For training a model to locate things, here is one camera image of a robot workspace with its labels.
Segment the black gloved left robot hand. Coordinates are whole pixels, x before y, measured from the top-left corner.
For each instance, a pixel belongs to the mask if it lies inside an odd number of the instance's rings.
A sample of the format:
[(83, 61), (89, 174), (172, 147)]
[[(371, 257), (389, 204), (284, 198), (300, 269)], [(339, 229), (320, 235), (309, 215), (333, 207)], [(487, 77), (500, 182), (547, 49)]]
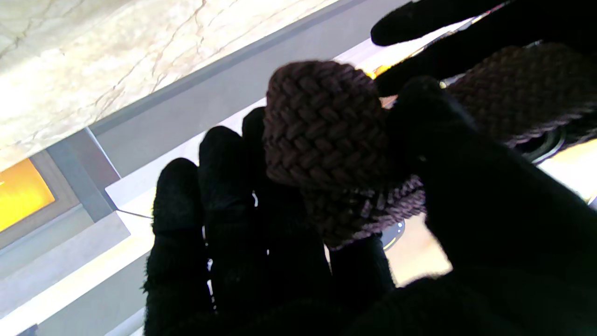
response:
[(453, 23), (486, 13), (469, 28), (433, 43), (376, 78), (381, 97), (411, 78), (450, 78), (493, 53), (535, 41), (565, 44), (585, 55), (596, 52), (594, 0), (418, 0), (394, 9), (371, 29), (375, 45), (412, 41)]

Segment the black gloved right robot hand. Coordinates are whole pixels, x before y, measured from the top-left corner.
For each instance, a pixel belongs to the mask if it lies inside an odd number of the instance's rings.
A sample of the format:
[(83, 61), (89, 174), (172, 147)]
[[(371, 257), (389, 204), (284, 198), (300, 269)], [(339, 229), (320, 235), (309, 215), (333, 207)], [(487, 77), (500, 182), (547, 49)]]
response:
[(266, 178), (264, 108), (162, 170), (146, 336), (594, 336), (596, 211), (476, 132), (437, 81), (398, 94), (389, 150), (424, 185), (452, 270), (395, 287), (378, 237), (330, 253), (298, 191)]

